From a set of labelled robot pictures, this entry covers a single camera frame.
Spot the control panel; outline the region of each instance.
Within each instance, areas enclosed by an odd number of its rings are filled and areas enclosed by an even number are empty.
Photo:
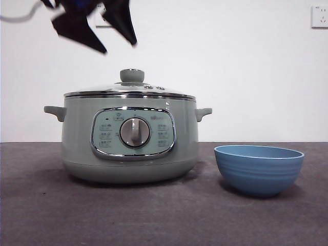
[[[94,118],[91,147],[106,159],[156,158],[172,149],[175,139],[174,120],[164,109],[109,108]]]

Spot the cooker base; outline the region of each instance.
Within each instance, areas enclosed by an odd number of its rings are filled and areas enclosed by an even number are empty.
[[[145,183],[179,177],[190,171],[195,159],[160,165],[104,167],[64,161],[67,171],[75,177],[102,183]]]

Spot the brand logo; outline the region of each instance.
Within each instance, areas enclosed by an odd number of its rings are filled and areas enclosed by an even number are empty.
[[[156,115],[153,115],[153,116],[151,116],[150,118],[151,118],[151,119],[163,119],[163,117],[158,117],[158,116],[156,116]]]

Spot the glass lid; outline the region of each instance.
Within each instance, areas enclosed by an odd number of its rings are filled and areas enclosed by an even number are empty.
[[[179,97],[195,100],[194,96],[185,95],[162,86],[144,83],[145,73],[138,69],[124,69],[120,72],[121,82],[110,86],[92,87],[75,92],[66,93],[64,97],[72,96],[106,96],[106,95],[132,95],[132,96],[158,96]]]

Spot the bowl rim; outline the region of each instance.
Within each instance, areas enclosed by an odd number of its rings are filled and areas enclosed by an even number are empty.
[[[221,147],[237,147],[237,146],[248,146],[248,147],[261,147],[261,148],[269,148],[269,149],[281,149],[281,150],[288,150],[292,152],[296,152],[300,154],[300,156],[294,156],[294,157],[260,157],[260,156],[248,156],[248,155],[237,155],[237,154],[230,154],[230,153],[225,153],[222,151],[219,151],[218,149]],[[231,155],[231,156],[239,156],[239,157],[246,157],[246,158],[253,158],[253,159],[273,159],[273,160],[286,160],[286,159],[299,159],[303,158],[305,155],[304,153],[297,151],[297,150],[292,150],[292,149],[287,149],[287,148],[280,148],[280,147],[274,147],[274,146],[262,146],[262,145],[222,145],[222,146],[217,146],[214,148],[215,152],[225,154],[225,155]]]

